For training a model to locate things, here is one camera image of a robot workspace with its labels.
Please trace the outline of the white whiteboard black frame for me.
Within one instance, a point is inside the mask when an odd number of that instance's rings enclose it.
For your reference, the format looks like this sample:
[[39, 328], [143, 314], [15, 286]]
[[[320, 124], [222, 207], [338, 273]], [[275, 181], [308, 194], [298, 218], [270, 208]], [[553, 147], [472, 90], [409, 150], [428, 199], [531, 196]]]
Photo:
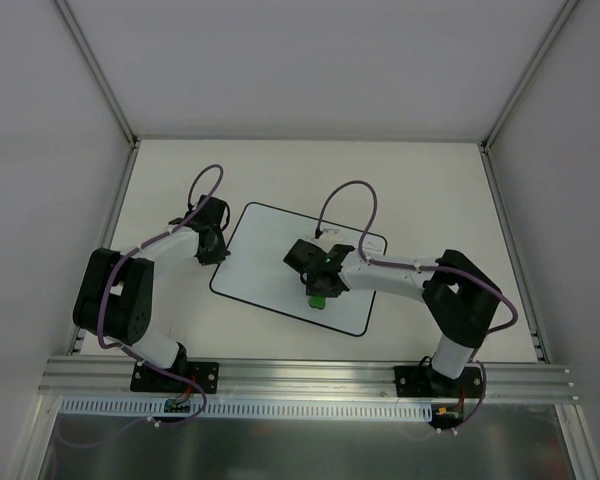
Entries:
[[297, 240], [312, 238], [316, 224], [315, 217], [248, 203], [229, 240], [230, 256], [210, 280], [211, 291], [345, 335], [363, 336], [374, 293], [345, 293], [327, 301], [322, 310], [312, 308], [299, 274], [283, 262]]

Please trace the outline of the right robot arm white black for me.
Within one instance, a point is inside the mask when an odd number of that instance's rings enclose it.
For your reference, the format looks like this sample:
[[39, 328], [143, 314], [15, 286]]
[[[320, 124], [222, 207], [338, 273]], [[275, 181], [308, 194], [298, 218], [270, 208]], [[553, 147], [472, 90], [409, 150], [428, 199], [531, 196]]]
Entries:
[[407, 260], [374, 255], [350, 244], [336, 243], [325, 250], [298, 240], [283, 262], [299, 275], [311, 298], [374, 291], [422, 302], [441, 338], [429, 365], [414, 375], [414, 381], [436, 397], [460, 392], [462, 373], [505, 302], [500, 288], [456, 250], [438, 258]]

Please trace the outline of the green bone-shaped eraser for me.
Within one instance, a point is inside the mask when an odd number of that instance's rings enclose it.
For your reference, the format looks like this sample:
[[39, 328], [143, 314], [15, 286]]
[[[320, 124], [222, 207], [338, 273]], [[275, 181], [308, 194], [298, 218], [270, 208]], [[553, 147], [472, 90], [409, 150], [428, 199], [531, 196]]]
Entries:
[[308, 304], [312, 309], [324, 310], [326, 308], [327, 300], [321, 296], [311, 296], [308, 299]]

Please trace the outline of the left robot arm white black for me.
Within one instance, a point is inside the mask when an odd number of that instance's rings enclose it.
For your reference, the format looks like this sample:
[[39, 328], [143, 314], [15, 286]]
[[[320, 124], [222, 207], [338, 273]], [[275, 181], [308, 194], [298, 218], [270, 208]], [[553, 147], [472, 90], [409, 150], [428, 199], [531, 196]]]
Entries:
[[160, 275], [187, 261], [221, 264], [230, 255], [224, 239], [229, 219], [225, 201], [202, 196], [185, 218], [171, 220], [166, 235], [150, 246], [131, 250], [128, 256], [107, 248], [91, 254], [72, 320], [139, 357], [132, 391], [188, 394], [194, 391], [189, 381], [200, 386], [208, 381], [202, 374], [213, 366], [196, 366], [181, 343], [151, 324], [153, 287]]

